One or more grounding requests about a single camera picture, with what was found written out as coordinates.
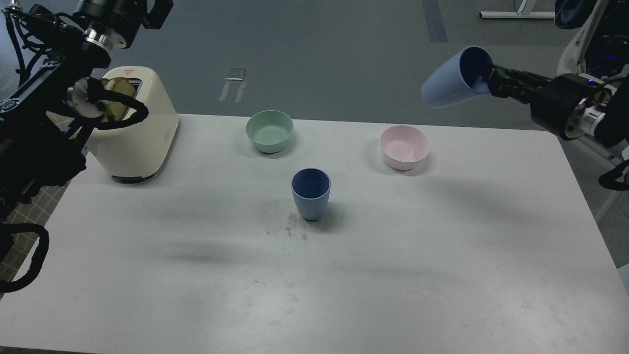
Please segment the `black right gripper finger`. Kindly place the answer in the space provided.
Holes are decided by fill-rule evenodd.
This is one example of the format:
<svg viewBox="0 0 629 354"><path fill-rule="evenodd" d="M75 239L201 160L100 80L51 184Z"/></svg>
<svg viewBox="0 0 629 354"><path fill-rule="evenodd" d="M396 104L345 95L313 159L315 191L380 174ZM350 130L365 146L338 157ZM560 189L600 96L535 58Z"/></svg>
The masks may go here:
<svg viewBox="0 0 629 354"><path fill-rule="evenodd" d="M481 69L481 82L497 98L523 99L522 78L523 72L493 63L484 63Z"/></svg>

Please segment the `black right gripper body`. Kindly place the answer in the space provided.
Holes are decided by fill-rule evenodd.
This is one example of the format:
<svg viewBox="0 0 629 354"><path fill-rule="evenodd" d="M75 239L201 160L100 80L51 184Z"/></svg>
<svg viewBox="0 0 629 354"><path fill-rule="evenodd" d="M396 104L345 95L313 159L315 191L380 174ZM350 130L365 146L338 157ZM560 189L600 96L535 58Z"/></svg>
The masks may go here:
<svg viewBox="0 0 629 354"><path fill-rule="evenodd" d="M571 73L553 79L526 71L519 75L526 87L521 102L529 105L533 123L566 141L585 134L579 121L591 105L597 83Z"/></svg>

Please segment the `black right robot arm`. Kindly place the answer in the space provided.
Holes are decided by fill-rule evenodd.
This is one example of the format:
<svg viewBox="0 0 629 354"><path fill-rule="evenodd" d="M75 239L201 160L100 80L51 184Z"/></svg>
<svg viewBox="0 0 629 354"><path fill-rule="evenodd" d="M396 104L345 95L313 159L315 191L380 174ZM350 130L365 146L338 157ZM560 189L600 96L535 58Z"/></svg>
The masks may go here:
<svg viewBox="0 0 629 354"><path fill-rule="evenodd" d="M482 69L490 94L530 108L532 121L565 141L589 135L605 148L628 141L628 78L598 83L577 74L550 79L493 63Z"/></svg>

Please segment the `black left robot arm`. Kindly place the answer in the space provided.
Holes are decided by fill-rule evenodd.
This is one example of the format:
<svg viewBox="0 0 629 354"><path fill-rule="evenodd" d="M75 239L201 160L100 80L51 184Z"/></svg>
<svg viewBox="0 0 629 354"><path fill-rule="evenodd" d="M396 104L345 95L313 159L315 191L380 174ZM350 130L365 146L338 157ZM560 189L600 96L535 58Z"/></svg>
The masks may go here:
<svg viewBox="0 0 629 354"><path fill-rule="evenodd" d="M1 101L1 219L44 186L63 186L86 168L82 149L94 129L130 127L149 115L135 98L92 76L140 28L159 29L171 0L81 0L73 14L17 0L2 9L18 58L18 89Z"/></svg>

